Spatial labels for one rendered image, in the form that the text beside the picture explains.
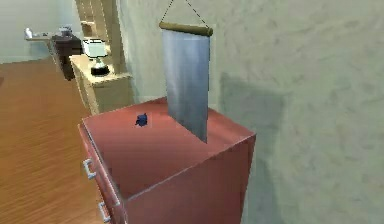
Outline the grey hanging wall scroll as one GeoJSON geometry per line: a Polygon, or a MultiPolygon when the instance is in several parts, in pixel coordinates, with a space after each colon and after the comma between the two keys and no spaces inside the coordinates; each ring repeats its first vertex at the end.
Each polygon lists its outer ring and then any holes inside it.
{"type": "Polygon", "coordinates": [[[159,22],[168,114],[202,142],[207,142],[210,37],[213,29],[189,0],[185,1],[203,26],[165,22],[174,0],[170,1],[159,22]]]}

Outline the beige low cupboard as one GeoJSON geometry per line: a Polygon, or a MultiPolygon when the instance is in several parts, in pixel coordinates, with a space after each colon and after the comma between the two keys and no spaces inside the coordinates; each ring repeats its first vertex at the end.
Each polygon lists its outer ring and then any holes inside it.
{"type": "Polygon", "coordinates": [[[106,76],[91,74],[91,61],[86,55],[70,56],[83,105],[92,115],[99,114],[134,103],[129,73],[115,73],[111,64],[106,76]]]}

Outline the red chest of drawers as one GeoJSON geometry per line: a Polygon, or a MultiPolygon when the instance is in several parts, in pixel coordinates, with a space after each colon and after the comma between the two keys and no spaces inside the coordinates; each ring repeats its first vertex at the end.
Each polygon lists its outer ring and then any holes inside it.
{"type": "Polygon", "coordinates": [[[240,224],[256,136],[214,110],[207,124],[202,142],[163,98],[83,119],[83,167],[104,224],[240,224]]]}

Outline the beige tall shelf unit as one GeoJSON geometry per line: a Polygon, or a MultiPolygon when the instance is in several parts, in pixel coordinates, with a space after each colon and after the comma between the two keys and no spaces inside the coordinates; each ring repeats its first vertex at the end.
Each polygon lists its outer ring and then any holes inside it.
{"type": "Polygon", "coordinates": [[[83,36],[106,42],[106,63],[116,73],[125,73],[125,56],[117,11],[117,0],[75,0],[83,36]]]}

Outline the dark brown cabinet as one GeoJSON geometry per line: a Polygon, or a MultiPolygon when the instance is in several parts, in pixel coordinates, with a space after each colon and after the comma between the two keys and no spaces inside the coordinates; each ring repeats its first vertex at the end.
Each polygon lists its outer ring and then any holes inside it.
{"type": "Polygon", "coordinates": [[[54,50],[54,58],[58,68],[63,73],[67,81],[75,78],[70,56],[81,55],[83,53],[81,40],[74,36],[58,36],[54,35],[51,38],[51,43],[54,50]]]}

